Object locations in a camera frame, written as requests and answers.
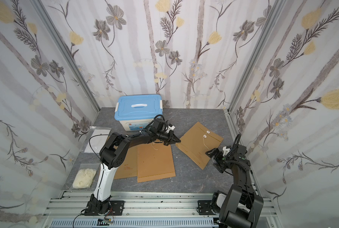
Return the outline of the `kraft file bag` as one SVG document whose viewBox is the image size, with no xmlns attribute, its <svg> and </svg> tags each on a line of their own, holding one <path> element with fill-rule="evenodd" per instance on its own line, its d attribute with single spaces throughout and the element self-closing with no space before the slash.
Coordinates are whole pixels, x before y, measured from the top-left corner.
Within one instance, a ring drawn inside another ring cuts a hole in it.
<svg viewBox="0 0 339 228">
<path fill-rule="evenodd" d="M 181 143 L 176 143 L 177 148 L 203 170 L 210 161 L 205 153 L 218 148 L 224 139 L 197 122 L 180 140 Z"/>
<path fill-rule="evenodd" d="M 124 179 L 137 177 L 137 146 L 131 147 L 123 164 L 118 168 L 115 173 L 114 179 Z"/>
<path fill-rule="evenodd" d="M 137 146 L 137 182 L 147 182 L 176 176 L 171 146 L 161 143 Z"/>
</svg>

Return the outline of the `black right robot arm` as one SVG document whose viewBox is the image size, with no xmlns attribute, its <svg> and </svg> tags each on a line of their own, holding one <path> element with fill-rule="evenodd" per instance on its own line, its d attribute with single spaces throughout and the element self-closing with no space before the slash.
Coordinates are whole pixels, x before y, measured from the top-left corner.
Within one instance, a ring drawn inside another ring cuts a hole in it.
<svg viewBox="0 0 339 228">
<path fill-rule="evenodd" d="M 222 224 L 230 228 L 255 228 L 263 208 L 263 198 L 257 195 L 251 181 L 251 163 L 246 159 L 247 149 L 240 145 L 239 133 L 232 146 L 222 150 L 214 148 L 205 154 L 214 159 L 213 164 L 220 173 L 230 174 L 234 179 L 227 194 L 216 192 L 212 199 L 212 210 L 219 214 Z"/>
</svg>

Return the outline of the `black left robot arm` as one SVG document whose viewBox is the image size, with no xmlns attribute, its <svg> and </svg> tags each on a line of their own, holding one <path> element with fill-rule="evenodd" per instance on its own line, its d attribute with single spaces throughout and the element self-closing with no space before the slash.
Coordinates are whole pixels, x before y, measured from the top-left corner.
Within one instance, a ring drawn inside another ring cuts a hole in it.
<svg viewBox="0 0 339 228">
<path fill-rule="evenodd" d="M 169 146 L 179 143 L 181 140 L 174 134 L 174 129 L 175 126 L 168 123 L 163 115 L 157 115 L 147 126 L 133 135 L 121 135 L 117 132 L 109 134 L 98 155 L 101 168 L 97 186 L 81 214 L 85 216 L 109 214 L 112 210 L 110 200 L 114 176 L 123 164 L 128 150 L 142 144 L 161 143 Z"/>
</svg>

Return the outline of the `clear plastic zip bag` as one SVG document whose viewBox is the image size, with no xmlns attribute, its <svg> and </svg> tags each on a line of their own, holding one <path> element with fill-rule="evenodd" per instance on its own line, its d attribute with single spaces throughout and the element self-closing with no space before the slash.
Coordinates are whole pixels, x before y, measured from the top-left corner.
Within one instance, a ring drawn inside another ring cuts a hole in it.
<svg viewBox="0 0 339 228">
<path fill-rule="evenodd" d="M 98 155 L 109 138 L 110 133 L 111 128 L 109 127 L 91 126 L 87 133 L 87 139 L 81 147 L 81 152 Z"/>
</svg>

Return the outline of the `bag of white material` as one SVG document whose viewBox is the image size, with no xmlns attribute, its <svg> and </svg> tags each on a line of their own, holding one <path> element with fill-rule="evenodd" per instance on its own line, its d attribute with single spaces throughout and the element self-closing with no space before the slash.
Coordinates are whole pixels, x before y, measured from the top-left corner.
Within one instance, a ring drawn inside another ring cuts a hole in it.
<svg viewBox="0 0 339 228">
<path fill-rule="evenodd" d="M 97 170 L 95 169 L 81 169 L 78 171 L 72 187 L 74 189 L 89 188 L 93 182 Z"/>
</svg>

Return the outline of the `blue lid storage box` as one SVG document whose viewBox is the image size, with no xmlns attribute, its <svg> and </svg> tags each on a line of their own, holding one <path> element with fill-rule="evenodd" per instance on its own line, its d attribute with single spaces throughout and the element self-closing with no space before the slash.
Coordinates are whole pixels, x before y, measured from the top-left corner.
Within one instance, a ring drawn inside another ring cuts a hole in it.
<svg viewBox="0 0 339 228">
<path fill-rule="evenodd" d="M 160 95 L 122 96 L 116 104 L 114 118 L 126 131 L 139 131 L 161 114 L 163 102 Z"/>
</svg>

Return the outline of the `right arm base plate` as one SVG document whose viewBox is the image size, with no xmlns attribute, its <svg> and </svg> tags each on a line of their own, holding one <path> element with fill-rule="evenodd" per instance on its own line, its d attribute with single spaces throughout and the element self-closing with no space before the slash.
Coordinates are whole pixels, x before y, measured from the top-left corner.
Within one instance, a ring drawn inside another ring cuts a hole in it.
<svg viewBox="0 0 339 228">
<path fill-rule="evenodd" d="M 199 215 L 216 215 L 212 210 L 212 205 L 210 200 L 198 200 L 197 212 Z"/>
</svg>

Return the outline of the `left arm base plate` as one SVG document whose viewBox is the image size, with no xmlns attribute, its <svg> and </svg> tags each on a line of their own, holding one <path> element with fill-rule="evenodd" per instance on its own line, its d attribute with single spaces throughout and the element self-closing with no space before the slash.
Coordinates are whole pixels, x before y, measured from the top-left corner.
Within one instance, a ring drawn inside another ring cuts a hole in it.
<svg viewBox="0 0 339 228">
<path fill-rule="evenodd" d="M 85 216 L 104 216 L 104 215 L 114 215 L 121 216 L 123 213 L 125 201 L 123 200 L 114 200 L 104 202 L 103 204 L 98 203 L 94 204 L 91 201 L 88 202 L 83 215 Z"/>
</svg>

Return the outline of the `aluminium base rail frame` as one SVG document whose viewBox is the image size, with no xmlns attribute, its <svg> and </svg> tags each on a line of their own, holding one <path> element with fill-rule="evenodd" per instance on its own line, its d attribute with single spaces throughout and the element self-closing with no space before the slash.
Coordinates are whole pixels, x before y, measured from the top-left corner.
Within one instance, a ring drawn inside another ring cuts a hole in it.
<svg viewBox="0 0 339 228">
<path fill-rule="evenodd" d="M 91 196 L 88 191 L 63 191 L 51 199 L 43 214 L 41 228 L 49 228 L 53 219 L 94 218 L 113 221 L 115 218 L 213 218 L 222 227 L 217 215 L 199 215 L 198 200 L 211 200 L 210 193 L 112 192 L 111 201 L 125 201 L 121 216 L 85 216 L 81 211 Z"/>
</svg>

